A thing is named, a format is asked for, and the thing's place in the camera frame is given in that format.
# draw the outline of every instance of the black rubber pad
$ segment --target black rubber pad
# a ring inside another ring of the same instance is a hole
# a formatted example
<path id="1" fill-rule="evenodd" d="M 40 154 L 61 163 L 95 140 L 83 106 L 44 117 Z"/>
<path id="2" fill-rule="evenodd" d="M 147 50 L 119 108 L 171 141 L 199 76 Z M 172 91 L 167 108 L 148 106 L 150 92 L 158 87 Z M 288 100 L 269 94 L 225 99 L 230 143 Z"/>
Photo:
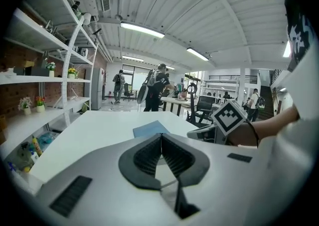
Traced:
<path id="1" fill-rule="evenodd" d="M 60 215 L 68 217 L 91 181 L 92 178 L 78 176 L 50 205 L 50 208 Z"/>
<path id="2" fill-rule="evenodd" d="M 245 155 L 241 155 L 241 154 L 237 154 L 237 153 L 230 153 L 228 155 L 228 158 L 232 158 L 235 160 L 240 160 L 240 161 L 244 161 L 244 162 L 249 163 L 253 157 L 249 157 L 249 156 L 245 156 Z"/>

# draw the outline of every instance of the staircase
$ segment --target staircase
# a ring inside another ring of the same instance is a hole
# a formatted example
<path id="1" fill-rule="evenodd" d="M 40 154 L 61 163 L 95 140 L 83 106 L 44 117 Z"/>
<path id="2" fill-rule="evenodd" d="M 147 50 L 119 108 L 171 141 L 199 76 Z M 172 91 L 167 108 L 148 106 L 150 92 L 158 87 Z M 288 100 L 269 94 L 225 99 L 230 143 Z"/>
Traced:
<path id="1" fill-rule="evenodd" d="M 267 120 L 274 116 L 274 105 L 270 87 L 261 86 L 260 96 L 262 96 L 265 99 L 265 109 L 259 110 L 258 118 L 261 120 Z"/>

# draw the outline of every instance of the brick wall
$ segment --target brick wall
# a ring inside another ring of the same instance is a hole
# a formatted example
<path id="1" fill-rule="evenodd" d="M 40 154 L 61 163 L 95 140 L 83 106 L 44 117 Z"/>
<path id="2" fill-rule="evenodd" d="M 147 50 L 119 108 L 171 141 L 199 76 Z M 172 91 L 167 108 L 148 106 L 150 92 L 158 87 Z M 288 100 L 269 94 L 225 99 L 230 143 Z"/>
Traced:
<path id="1" fill-rule="evenodd" d="M 25 60 L 34 61 L 36 65 L 40 65 L 42 54 L 7 41 L 3 43 L 0 54 L 0 71 L 11 67 L 23 67 Z M 48 62 L 55 62 L 55 76 L 62 76 L 63 62 L 51 57 L 48 58 Z M 86 67 L 88 66 L 81 65 L 79 67 L 78 76 L 80 78 L 84 78 Z M 106 60 L 99 52 L 97 52 L 94 67 L 106 69 Z M 73 96 L 71 88 L 78 96 L 84 96 L 83 83 L 69 83 L 67 96 Z M 53 104 L 61 96 L 61 83 L 45 83 L 44 89 L 48 104 Z M 0 85 L 0 114 L 4 114 L 7 118 L 17 115 L 19 113 L 17 106 L 23 97 L 30 97 L 33 100 L 32 107 L 34 107 L 36 96 L 38 96 L 38 83 Z"/>

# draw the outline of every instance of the blue paper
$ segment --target blue paper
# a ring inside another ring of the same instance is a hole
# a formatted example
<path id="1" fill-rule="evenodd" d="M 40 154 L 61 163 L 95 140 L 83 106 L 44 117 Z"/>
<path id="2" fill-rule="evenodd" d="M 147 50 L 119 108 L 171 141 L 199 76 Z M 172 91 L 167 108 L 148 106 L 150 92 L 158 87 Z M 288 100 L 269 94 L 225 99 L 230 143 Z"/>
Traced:
<path id="1" fill-rule="evenodd" d="M 157 133 L 169 133 L 158 120 L 133 129 L 134 137 L 151 136 Z"/>

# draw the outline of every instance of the white desk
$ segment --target white desk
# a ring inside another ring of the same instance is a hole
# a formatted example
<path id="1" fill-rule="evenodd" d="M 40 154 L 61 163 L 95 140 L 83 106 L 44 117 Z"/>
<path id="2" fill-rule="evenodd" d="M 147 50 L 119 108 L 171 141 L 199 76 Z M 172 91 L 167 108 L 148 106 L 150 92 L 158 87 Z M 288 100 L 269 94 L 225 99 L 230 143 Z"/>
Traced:
<path id="1" fill-rule="evenodd" d="M 46 183 L 87 153 L 132 139 L 133 128 L 155 120 L 170 133 L 184 137 L 187 132 L 197 129 L 171 112 L 87 111 L 49 145 L 30 174 Z"/>
<path id="2" fill-rule="evenodd" d="M 174 98 L 161 97 L 160 100 L 164 102 L 163 111 L 166 110 L 166 104 L 167 104 L 167 102 L 168 102 L 168 103 L 171 103 L 171 105 L 170 105 L 170 111 L 171 111 L 171 112 L 173 112 L 174 104 L 177 104 L 177 105 L 178 105 L 177 116 L 179 116 L 180 108 L 181 108 L 182 105 L 184 105 L 184 106 L 190 106 L 190 99 L 187 99 L 187 101 L 179 101 L 179 100 L 174 99 Z"/>

